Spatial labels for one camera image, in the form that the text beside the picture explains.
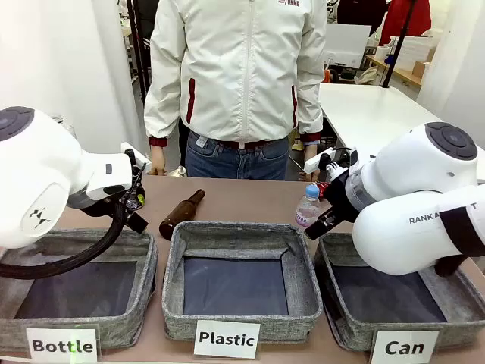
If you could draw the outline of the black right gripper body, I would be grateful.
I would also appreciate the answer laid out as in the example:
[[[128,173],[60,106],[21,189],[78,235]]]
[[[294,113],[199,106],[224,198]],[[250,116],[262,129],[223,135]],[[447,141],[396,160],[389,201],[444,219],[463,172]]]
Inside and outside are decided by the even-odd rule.
[[[346,195],[346,181],[349,172],[344,171],[336,177],[324,191],[324,198],[331,207],[323,214],[325,224],[340,224],[344,221],[353,223],[359,211],[351,204]]]

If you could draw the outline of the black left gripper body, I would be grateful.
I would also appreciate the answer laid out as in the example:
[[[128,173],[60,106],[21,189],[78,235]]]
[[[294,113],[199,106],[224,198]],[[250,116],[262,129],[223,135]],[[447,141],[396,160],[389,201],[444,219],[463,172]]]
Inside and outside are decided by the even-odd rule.
[[[127,215],[130,214],[131,212],[137,212],[142,208],[142,201],[139,199],[138,196],[132,196],[132,195],[115,195],[114,196],[114,204],[115,204],[115,209],[117,208],[118,205],[124,208],[124,213],[118,213],[114,212],[114,220],[115,221],[121,221],[121,220],[127,220]]]

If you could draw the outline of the person's right hand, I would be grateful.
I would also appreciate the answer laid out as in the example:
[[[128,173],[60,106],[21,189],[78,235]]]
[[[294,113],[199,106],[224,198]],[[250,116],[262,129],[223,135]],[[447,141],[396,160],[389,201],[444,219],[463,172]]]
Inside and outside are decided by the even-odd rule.
[[[160,146],[151,146],[151,170],[149,175],[164,176],[166,175],[165,170],[165,157],[164,149]]]

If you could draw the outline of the person's left hand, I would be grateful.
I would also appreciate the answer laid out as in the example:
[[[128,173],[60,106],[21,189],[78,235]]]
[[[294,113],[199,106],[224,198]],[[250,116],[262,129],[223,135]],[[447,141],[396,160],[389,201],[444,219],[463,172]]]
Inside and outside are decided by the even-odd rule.
[[[305,147],[305,154],[304,154],[304,161],[308,161],[309,159],[315,157],[318,153],[318,146],[316,144],[307,145]],[[304,172],[299,172],[299,181],[304,182],[315,182],[318,180],[320,174],[320,170],[317,169],[313,171],[311,174],[306,174]]]

